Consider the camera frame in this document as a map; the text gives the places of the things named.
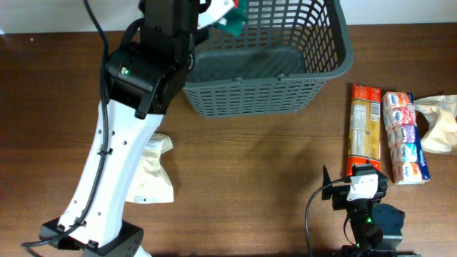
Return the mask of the beige paper pouch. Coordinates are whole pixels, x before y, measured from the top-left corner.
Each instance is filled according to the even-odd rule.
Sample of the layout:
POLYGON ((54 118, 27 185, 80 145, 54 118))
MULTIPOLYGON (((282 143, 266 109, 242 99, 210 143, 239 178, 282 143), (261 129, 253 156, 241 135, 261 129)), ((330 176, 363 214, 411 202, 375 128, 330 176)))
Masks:
POLYGON ((129 187, 126 202, 138 204, 173 203, 174 188, 161 165, 161 156, 173 148, 171 139, 155 133, 146 144, 129 187))

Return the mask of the green coffee sachet bag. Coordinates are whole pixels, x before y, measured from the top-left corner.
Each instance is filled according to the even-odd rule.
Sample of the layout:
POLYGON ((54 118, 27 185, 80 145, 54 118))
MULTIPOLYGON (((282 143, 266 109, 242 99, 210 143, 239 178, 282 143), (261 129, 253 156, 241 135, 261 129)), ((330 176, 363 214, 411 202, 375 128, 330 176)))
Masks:
POLYGON ((248 21, 247 0, 234 0, 233 2, 234 7, 218 21, 216 28, 238 37, 241 35, 243 25, 248 21))

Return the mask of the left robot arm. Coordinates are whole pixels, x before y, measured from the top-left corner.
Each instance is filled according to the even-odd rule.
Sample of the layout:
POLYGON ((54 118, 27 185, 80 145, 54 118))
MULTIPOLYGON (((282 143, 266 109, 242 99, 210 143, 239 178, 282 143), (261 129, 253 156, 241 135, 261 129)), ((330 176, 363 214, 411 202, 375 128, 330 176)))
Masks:
POLYGON ((142 153, 192 70, 199 17, 209 1, 142 1, 100 68, 94 140, 71 203, 41 227, 39 245, 85 256, 145 256, 144 232, 123 220, 142 153))

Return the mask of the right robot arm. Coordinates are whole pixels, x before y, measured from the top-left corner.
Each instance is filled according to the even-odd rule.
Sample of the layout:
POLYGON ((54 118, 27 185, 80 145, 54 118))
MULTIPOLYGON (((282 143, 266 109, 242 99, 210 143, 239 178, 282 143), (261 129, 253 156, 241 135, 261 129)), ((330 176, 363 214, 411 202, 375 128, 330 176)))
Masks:
POLYGON ((341 247, 341 255, 349 257, 415 256, 411 251, 398 251, 403 240, 405 213, 381 202, 386 196, 388 178, 371 163, 351 168, 352 173, 332 181, 323 167, 322 199, 331 200, 335 211, 346 212, 345 225, 350 225, 354 242, 341 247))

